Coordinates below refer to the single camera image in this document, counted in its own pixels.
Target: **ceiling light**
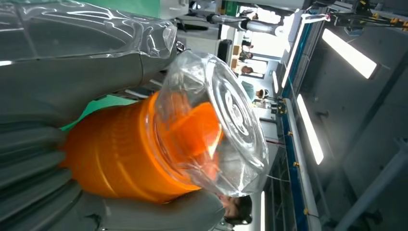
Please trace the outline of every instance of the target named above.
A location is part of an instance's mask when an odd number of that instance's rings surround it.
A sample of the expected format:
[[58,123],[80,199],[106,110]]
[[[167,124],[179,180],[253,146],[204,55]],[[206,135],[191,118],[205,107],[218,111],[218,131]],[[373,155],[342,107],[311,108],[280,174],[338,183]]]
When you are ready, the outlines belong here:
[[377,67],[377,64],[373,60],[357,51],[328,29],[324,29],[322,38],[359,73],[367,79],[370,78]]
[[278,94],[279,91],[279,85],[278,85],[278,78],[276,78],[276,72],[272,72],[272,77],[273,77],[273,88],[275,89],[275,93]]
[[323,151],[316,135],[315,129],[313,128],[312,121],[310,120],[309,113],[307,112],[305,102],[303,101],[302,95],[297,96],[297,105],[299,107],[300,116],[303,119],[303,123],[306,127],[306,133],[309,137],[310,146],[312,146],[313,155],[315,156],[316,163],[319,165],[323,160]]
[[282,80],[282,88],[283,89],[286,86],[286,81],[288,81],[289,73],[290,73],[291,68],[292,68],[293,60],[294,60],[294,57],[296,55],[297,48],[299,46],[300,38],[302,37],[304,27],[305,27],[305,24],[302,22],[300,24],[300,27],[299,27],[299,32],[297,32],[296,40],[294,41],[294,44],[293,44],[293,50],[292,50],[292,53],[291,53],[291,57],[289,58],[288,65],[286,66],[285,75],[283,76],[283,80]]
[[12,61],[0,61],[0,66],[7,66],[13,64]]
[[261,193],[261,231],[265,231],[265,192]]

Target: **person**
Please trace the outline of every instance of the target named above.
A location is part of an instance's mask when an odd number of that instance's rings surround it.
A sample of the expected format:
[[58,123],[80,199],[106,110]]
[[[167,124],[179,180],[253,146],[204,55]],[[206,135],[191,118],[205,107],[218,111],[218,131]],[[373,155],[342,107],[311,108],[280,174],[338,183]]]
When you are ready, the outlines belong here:
[[252,20],[258,20],[258,19],[259,19],[258,13],[255,13],[255,15],[252,16]]
[[235,70],[236,70],[235,73],[238,74],[238,75],[250,74],[250,73],[254,72],[254,69],[252,67],[249,67],[249,66],[246,66],[246,65],[245,66],[240,66],[239,65]]
[[269,91],[267,89],[261,89],[259,91],[255,91],[254,90],[254,86],[248,82],[242,81],[241,85],[243,87],[243,89],[245,90],[246,94],[249,97],[249,100],[251,102],[254,101],[255,96],[264,100],[269,96]]
[[248,225],[252,222],[250,196],[229,197],[219,195],[225,209],[224,220],[231,225]]
[[240,60],[241,62],[244,62],[245,59],[252,59],[253,57],[254,57],[254,54],[252,54],[251,52],[242,51],[242,52],[240,53],[239,60]]
[[241,46],[244,47],[248,47],[249,49],[254,48],[254,46],[251,44],[251,42],[246,41],[246,40],[242,40]]

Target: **dark hair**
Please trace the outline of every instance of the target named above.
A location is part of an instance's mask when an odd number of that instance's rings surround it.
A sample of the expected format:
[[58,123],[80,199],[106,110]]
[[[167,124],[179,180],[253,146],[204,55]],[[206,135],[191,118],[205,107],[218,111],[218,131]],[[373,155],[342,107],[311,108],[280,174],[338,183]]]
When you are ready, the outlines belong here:
[[262,95],[262,99],[266,99],[269,96],[269,91],[267,89],[262,89],[259,92]]
[[231,225],[249,225],[252,222],[252,200],[250,196],[239,198],[238,215],[234,218],[224,218]]
[[248,69],[248,73],[246,73],[246,74],[250,74],[250,73],[252,73],[252,72],[254,72],[254,69],[252,68],[252,67],[249,67],[249,66],[243,66],[243,68],[247,68]]

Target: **yellow clip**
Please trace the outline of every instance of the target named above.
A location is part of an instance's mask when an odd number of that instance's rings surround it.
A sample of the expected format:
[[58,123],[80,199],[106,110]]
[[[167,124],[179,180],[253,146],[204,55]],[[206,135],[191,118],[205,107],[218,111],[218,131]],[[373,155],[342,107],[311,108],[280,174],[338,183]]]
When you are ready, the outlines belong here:
[[403,26],[402,31],[408,32],[408,22],[404,22]]

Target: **clear plastic lid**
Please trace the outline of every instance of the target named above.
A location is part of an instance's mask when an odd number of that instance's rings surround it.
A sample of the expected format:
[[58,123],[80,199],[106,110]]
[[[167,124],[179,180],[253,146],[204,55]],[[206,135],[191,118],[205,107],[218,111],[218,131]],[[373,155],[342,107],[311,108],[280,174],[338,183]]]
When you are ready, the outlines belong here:
[[242,85],[217,57],[186,51],[171,65],[155,102],[155,131],[177,180],[229,196],[260,190],[265,138]]

